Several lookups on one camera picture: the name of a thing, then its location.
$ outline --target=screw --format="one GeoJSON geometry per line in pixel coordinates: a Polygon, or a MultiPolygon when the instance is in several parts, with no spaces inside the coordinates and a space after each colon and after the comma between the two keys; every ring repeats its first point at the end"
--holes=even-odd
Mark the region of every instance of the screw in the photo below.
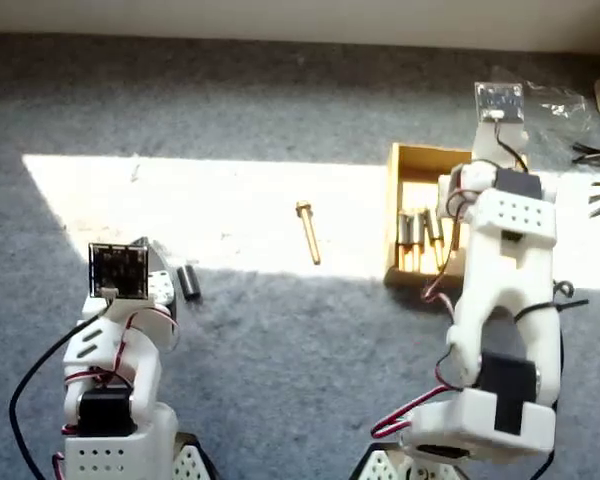
{"type": "Polygon", "coordinates": [[[314,265],[320,265],[320,252],[318,252],[318,243],[316,242],[316,234],[313,231],[313,212],[311,211],[311,204],[309,202],[301,201],[296,203],[296,213],[298,217],[302,219],[302,225],[304,226],[304,233],[307,236],[307,242],[309,242],[309,250],[311,251],[311,259],[314,265]]]}

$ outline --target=plastic bag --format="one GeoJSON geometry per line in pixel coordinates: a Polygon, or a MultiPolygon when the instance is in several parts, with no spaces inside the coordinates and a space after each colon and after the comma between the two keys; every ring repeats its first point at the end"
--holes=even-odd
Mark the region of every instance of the plastic bag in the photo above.
{"type": "Polygon", "coordinates": [[[534,83],[499,66],[493,68],[491,81],[523,85],[525,129],[529,134],[530,150],[543,156],[559,155],[570,159],[573,157],[571,145],[576,141],[586,143],[592,128],[592,115],[583,95],[567,87],[534,83]]]}

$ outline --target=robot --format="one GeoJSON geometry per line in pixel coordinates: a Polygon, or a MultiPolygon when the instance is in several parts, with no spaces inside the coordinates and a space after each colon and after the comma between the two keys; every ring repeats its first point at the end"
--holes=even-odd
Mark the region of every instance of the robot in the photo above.
{"type": "MultiPolygon", "coordinates": [[[[568,282],[552,276],[556,244],[555,183],[531,174],[517,149],[526,142],[522,86],[477,83],[478,129],[470,164],[438,181],[438,217],[469,225],[463,292],[446,343],[461,384],[441,383],[372,429],[374,438],[399,433],[399,442],[373,444],[351,479],[467,478],[468,460],[511,463],[523,456],[553,460],[557,400],[562,373],[559,311],[586,300],[557,304],[568,282]],[[482,327],[495,307],[514,317],[526,358],[481,349],[482,327]],[[444,401],[425,403],[443,392],[444,401]]],[[[423,290],[432,301],[439,275],[423,290]]]]}
{"type": "Polygon", "coordinates": [[[170,272],[146,238],[91,244],[89,253],[82,319],[34,365],[10,405],[34,477],[45,478],[24,445],[15,404],[35,370],[68,340],[65,446],[52,458],[56,480],[220,478],[196,436],[179,432],[173,409],[157,400],[159,349],[174,348],[178,338],[170,272]]]}

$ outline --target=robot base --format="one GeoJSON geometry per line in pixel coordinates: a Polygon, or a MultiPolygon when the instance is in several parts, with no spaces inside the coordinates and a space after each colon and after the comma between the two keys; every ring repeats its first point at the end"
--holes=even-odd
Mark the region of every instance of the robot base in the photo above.
{"type": "Polygon", "coordinates": [[[350,480],[464,480],[453,466],[407,456],[396,443],[374,443],[350,480]]]}
{"type": "Polygon", "coordinates": [[[543,405],[525,402],[520,434],[496,430],[498,397],[465,388],[452,399],[421,405],[404,430],[405,453],[423,460],[458,464],[467,458],[507,463],[517,457],[553,450],[556,415],[543,405]]]}

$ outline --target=gray carpet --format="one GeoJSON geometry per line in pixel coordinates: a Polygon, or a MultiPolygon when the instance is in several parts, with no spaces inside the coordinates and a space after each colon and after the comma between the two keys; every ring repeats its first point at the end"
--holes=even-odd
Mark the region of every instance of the gray carpet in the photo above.
{"type": "MultiPolygon", "coordinates": [[[[8,399],[73,324],[86,289],[85,265],[24,153],[382,165],[392,141],[470,147],[473,81],[498,66],[587,97],[600,75],[593,57],[0,36],[0,478],[30,478],[8,399]]],[[[600,144],[590,98],[588,106],[587,138],[600,144]]],[[[565,171],[559,140],[570,127],[544,121],[529,119],[533,165],[565,171]]],[[[202,208],[192,205],[191,217],[202,208]]],[[[376,278],[203,267],[199,276],[206,302],[181,317],[161,396],[228,480],[347,478],[372,423],[433,386],[446,319],[409,292],[388,292],[376,278]]],[[[579,293],[592,304],[563,314],[565,378],[547,479],[600,478],[600,291],[579,293]]],[[[495,321],[487,344],[510,348],[510,333],[495,321]]],[[[20,408],[49,478],[61,448],[61,378],[57,356],[20,408]]],[[[524,479],[542,461],[468,470],[524,479]]]]}

